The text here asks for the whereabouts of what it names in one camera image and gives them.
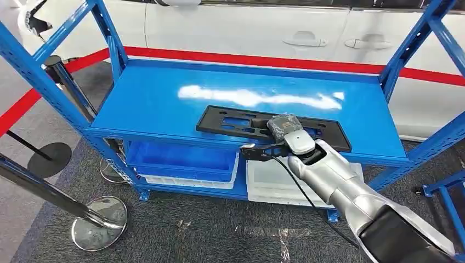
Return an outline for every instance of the white storage box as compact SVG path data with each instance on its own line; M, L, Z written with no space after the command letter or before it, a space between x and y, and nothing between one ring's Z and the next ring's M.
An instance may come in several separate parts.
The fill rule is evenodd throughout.
M287 157L279 159L287 166ZM351 163L350 167L363 180L362 166ZM296 179L316 207L334 208L323 202L304 181ZM247 161L247 195L249 201L311 206L284 167L275 160Z

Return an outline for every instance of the shelf foot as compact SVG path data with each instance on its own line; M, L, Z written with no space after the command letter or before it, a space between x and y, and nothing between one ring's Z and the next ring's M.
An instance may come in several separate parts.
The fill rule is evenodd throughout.
M145 189L139 190L139 193L140 193L139 200L144 201L144 202L147 202L149 200L150 190L145 190Z
M335 223L339 220L339 213L337 212L337 210L328 209L326 210L326 212L328 213L329 222Z

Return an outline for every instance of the perforated metal upright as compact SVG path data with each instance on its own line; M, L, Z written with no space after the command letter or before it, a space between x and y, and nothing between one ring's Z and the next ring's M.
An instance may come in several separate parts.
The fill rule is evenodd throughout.
M389 100L399 76L400 69L407 64L415 51L433 31L444 46L460 73L465 76L465 53L447 30L441 19L454 6L454 0L433 0L421 18L402 42L399 49L379 75L379 82ZM465 112L442 127L426 141L407 153L410 160L400 167L390 167L370 181L369 185L379 191L407 175L421 164L445 151L465 138Z
M90 123L80 111L72 104L65 94L56 87L52 79L41 68L41 65L69 35L76 25L92 12L99 25L103 37L112 47L112 56L118 57L118 66L124 68L128 57L116 33L108 11L102 0L86 0L76 12L71 15L63 25L31 56L14 38L7 28L0 23L0 53L2 56L44 97L89 143L110 163L110 165L130 184L133 184L135 172L108 146L96 136L86 132Z

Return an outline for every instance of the white car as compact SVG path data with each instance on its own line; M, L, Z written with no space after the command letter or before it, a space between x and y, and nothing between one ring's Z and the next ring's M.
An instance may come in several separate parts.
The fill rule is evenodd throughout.
M215 0L187 7L143 2L105 1L126 46L379 65L388 62L422 14L415 9L247 6ZM18 17L25 48L35 52L80 4L81 0L29 0ZM443 22L465 47L465 15L454 12ZM55 54L78 58L104 48L88 14ZM460 75L433 34L407 67ZM462 85L399 78L389 107L402 138L424 140L465 111L464 101Z

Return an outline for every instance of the round metal base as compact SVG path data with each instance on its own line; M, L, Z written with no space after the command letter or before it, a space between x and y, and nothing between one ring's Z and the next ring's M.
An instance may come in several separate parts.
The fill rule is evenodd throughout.
M113 184L127 184L127 181L121 177L105 159L100 160L100 174L102 177Z
M114 196L102 196L87 204L95 212L113 220L121 229L97 227L81 218L74 220L71 237L73 242L82 250L99 251L113 244L126 230L128 223L128 210L119 198Z
M40 148L40 151L48 155L49 161L37 153L32 155L27 163L27 169L40 178L48 178L63 170L70 162L71 148L62 142L54 142Z

